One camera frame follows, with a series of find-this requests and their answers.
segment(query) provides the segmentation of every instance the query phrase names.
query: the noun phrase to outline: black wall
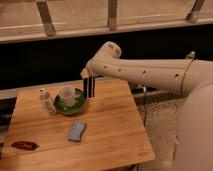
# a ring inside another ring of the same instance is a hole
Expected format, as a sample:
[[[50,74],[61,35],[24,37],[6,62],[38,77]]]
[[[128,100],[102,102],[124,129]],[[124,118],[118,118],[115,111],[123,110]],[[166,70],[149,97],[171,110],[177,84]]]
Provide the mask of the black wall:
[[[0,45],[0,89],[80,79],[80,71],[105,41],[127,59],[213,59],[213,25]]]

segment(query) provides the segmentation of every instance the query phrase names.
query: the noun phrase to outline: white bottle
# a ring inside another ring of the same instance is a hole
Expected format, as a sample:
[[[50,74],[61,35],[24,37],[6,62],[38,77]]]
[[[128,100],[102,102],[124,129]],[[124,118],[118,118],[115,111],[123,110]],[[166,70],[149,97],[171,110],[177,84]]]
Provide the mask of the white bottle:
[[[40,91],[40,100],[45,111],[51,115],[55,114],[56,109],[53,103],[53,99],[50,96],[50,93],[48,93],[44,88],[41,88],[39,91]]]

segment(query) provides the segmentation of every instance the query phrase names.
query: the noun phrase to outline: green plate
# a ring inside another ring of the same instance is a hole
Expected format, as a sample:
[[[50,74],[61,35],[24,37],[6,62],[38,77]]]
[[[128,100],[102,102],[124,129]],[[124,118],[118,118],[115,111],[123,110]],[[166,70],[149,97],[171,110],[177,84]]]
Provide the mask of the green plate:
[[[55,98],[55,107],[56,110],[65,115],[73,115],[78,113],[85,105],[86,98],[84,97],[83,91],[75,89],[75,104],[73,106],[66,106],[59,95]]]

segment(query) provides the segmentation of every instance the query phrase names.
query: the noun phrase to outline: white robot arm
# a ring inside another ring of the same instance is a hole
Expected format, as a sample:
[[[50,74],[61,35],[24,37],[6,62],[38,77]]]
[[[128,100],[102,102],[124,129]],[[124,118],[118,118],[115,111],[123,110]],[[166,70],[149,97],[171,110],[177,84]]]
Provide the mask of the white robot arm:
[[[106,42],[82,73],[110,76],[147,87],[189,95],[178,122],[174,171],[213,170],[213,62],[124,60],[121,49]]]

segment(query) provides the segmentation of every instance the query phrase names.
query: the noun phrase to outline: wooden tabletop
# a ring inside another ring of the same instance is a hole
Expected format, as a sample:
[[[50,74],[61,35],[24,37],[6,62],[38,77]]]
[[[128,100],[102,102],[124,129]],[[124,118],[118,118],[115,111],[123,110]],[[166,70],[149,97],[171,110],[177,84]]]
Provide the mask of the wooden tabletop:
[[[81,83],[72,86],[82,89]],[[49,87],[53,97],[60,86]],[[128,84],[122,80],[96,81],[95,97],[79,114],[50,116],[39,101],[39,90],[23,90],[16,107],[0,160],[0,170],[94,171],[154,159],[154,153]],[[87,128],[82,141],[68,141],[74,121]],[[11,147],[15,141],[33,141],[40,147],[25,151]]]

